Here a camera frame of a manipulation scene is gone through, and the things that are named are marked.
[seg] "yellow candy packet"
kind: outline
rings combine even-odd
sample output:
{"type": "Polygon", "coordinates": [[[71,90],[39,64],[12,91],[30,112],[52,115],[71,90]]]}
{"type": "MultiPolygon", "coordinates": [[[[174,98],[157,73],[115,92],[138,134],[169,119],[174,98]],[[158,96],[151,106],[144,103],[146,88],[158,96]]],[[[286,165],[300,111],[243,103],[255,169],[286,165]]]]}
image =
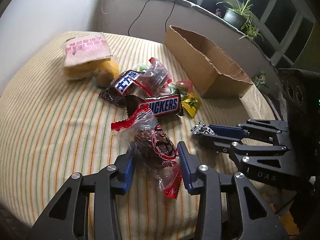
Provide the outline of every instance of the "yellow candy packet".
{"type": "Polygon", "coordinates": [[[201,101],[194,93],[190,93],[186,99],[181,102],[181,104],[190,116],[194,118],[199,106],[201,106],[201,101]]]}

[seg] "green plant pot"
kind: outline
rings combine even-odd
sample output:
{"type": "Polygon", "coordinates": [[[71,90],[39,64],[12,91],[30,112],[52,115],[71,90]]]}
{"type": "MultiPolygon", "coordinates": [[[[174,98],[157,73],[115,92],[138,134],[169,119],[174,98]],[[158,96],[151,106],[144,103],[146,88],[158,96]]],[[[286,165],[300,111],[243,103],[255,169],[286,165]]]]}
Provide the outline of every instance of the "green plant pot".
{"type": "Polygon", "coordinates": [[[240,14],[237,14],[234,11],[227,10],[224,18],[226,22],[230,23],[232,26],[236,27],[238,30],[244,25],[245,21],[247,20],[240,14]]]}

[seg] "open cardboard box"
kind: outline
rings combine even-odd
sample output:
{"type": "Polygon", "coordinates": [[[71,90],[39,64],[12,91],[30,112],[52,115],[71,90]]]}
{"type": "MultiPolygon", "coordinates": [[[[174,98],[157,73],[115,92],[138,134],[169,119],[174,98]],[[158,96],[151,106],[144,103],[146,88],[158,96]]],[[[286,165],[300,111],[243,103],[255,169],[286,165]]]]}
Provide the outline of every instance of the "open cardboard box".
{"type": "Polygon", "coordinates": [[[252,85],[242,68],[204,36],[170,26],[165,44],[203,98],[242,97],[252,85]]]}

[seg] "potted plant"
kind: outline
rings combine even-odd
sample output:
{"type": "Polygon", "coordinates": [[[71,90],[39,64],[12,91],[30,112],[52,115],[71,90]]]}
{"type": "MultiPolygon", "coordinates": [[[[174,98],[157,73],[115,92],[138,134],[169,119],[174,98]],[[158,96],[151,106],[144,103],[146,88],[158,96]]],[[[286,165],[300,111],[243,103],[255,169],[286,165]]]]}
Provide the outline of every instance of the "potted plant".
{"type": "Polygon", "coordinates": [[[253,4],[249,4],[250,0],[247,0],[246,3],[242,2],[241,4],[239,4],[237,1],[238,8],[234,8],[229,1],[218,2],[217,4],[219,3],[227,3],[232,7],[227,9],[223,19],[232,26],[236,27],[238,30],[244,26],[244,23],[248,21],[250,16],[252,18],[252,12],[250,11],[250,8],[253,6],[253,4]]]}
{"type": "Polygon", "coordinates": [[[239,40],[244,37],[247,37],[250,40],[250,42],[252,42],[257,37],[257,35],[260,35],[263,40],[263,36],[259,32],[257,32],[257,27],[252,24],[252,19],[248,18],[248,20],[241,27],[241,30],[244,28],[246,28],[247,30],[245,31],[245,34],[239,38],[239,40]]]}

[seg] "mattress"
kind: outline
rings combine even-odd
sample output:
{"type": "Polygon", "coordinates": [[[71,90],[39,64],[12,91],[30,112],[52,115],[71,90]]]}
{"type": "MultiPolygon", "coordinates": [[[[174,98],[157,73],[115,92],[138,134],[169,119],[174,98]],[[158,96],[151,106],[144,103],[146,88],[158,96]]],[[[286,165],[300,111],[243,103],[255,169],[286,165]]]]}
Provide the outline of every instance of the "mattress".
{"type": "MultiPolygon", "coordinates": [[[[61,44],[87,32],[67,32],[41,49],[10,81],[0,98],[0,201],[20,221],[32,226],[44,207],[73,172],[98,172],[127,150],[113,136],[112,122],[127,118],[125,108],[99,98],[91,80],[65,81],[59,64],[61,44]]],[[[183,68],[163,44],[105,33],[121,71],[150,57],[159,58],[173,81],[188,79],[183,68]]],[[[274,119],[260,92],[251,86],[242,98],[202,99],[196,116],[159,118],[174,144],[185,141],[189,152],[218,172],[237,169],[227,154],[216,154],[198,145],[190,129],[206,124],[236,125],[246,119],[274,119]]],[[[262,144],[244,140],[250,145],[262,144]]],[[[271,186],[253,184],[271,203],[281,193],[271,186]]],[[[93,234],[93,198],[90,199],[89,235],[93,234]]],[[[117,197],[123,239],[188,239],[197,218],[199,196],[190,196],[181,184],[176,200],[164,197],[157,182],[145,171],[135,171],[132,188],[117,197]]],[[[222,195],[223,218],[226,201],[222,195]]]]}

